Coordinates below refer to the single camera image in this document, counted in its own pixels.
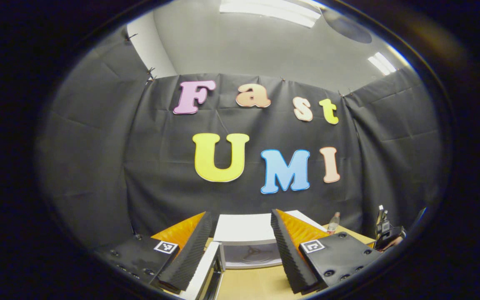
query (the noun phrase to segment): yellow letter u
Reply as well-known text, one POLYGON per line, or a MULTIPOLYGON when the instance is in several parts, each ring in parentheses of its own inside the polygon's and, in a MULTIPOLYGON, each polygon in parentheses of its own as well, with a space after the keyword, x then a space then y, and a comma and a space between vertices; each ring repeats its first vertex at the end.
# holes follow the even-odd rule
POLYGON ((231 166, 227 169, 218 169, 214 165, 215 144, 220 136, 214 133, 198 133, 192 140, 196 143, 195 167, 196 172, 203 179, 210 182, 230 182, 240 177, 244 172, 245 143, 249 136, 243 133, 227 135, 231 142, 231 166))

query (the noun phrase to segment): blue letter m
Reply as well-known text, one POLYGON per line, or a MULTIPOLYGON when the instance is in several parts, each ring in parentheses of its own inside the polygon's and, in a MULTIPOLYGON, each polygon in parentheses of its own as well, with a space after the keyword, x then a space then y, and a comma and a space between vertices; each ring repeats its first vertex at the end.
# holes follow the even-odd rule
POLYGON ((282 190, 288 190, 292 177, 292 190, 306 190, 310 184, 307 180, 307 160, 310 152, 297 150, 294 152, 290 164, 287 166, 279 150, 264 150, 260 154, 266 160, 266 182, 260 189, 263 194, 276 193, 279 188, 275 184, 275 177, 282 190))

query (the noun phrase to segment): foam letter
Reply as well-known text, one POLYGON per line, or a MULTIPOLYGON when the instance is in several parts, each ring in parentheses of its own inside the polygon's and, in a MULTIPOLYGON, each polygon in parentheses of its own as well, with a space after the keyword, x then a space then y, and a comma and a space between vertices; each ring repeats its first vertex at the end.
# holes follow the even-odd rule
POLYGON ((197 106, 194 105, 194 100, 197 99, 199 104, 203 104, 206 100, 207 89, 214 90, 216 83, 214 80, 185 81, 181 82, 181 87, 179 105, 173 109, 173 113, 176 115, 195 114, 198 112, 197 106))
POLYGON ((292 99, 292 103, 295 107, 294 114, 296 118, 301 121, 312 121, 314 116, 309 109, 310 103, 307 99, 305 99, 304 97, 295 97, 294 99, 292 99))
POLYGON ((279 150, 264 150, 260 156, 266 160, 266 182, 260 189, 262 194, 273 194, 279 190, 275 184, 276 177, 282 190, 288 190, 292 177, 292 190, 306 190, 310 187, 307 180, 307 160, 310 152, 307 150, 294 152, 288 166, 279 150))
POLYGON ((337 106, 332 104, 329 99, 320 101, 320 105, 323 107, 323 115, 325 116, 327 122, 333 125, 338 123, 338 118, 333 114, 333 111, 337 110, 337 106))
POLYGON ((192 137, 196 143, 195 167, 196 172, 203 179, 210 182, 230 182, 240 177, 244 172, 245 143, 249 141, 248 135, 232 133, 227 135, 231 142, 231 166, 227 169, 218 169, 214 165, 215 144, 220 136, 214 133, 198 133, 192 137))
POLYGON ((266 88, 254 83, 244 84, 238 88, 240 94, 236 96, 236 103, 240 106, 257 106, 258 108, 267 108, 272 101, 268 99, 266 88))
POLYGON ((340 175, 337 172, 337 161, 335 158, 337 150, 334 147, 325 147, 320 149, 320 153, 325 160, 325 177, 323 181, 326 183, 337 182, 340 180, 340 175))

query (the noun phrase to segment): water bottle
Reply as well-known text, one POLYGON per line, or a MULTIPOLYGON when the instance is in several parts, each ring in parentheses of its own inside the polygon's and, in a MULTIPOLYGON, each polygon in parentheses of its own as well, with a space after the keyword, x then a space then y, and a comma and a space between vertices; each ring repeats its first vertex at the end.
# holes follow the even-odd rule
POLYGON ((329 222, 329 226, 327 228, 327 233, 330 234, 330 235, 335 233, 339 223, 340 223, 340 212, 337 211, 335 213, 335 216, 329 222))

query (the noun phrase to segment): ceiling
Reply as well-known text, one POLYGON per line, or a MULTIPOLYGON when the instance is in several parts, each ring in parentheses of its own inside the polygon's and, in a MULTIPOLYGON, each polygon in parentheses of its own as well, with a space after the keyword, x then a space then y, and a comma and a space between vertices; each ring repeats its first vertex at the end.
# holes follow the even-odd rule
POLYGON ((220 3, 176 0, 153 12, 177 74, 282 76, 346 94, 383 77, 368 61, 377 52, 396 68, 403 66, 374 34, 370 44, 362 44, 334 31, 323 17, 307 28, 272 17, 220 13, 220 3))

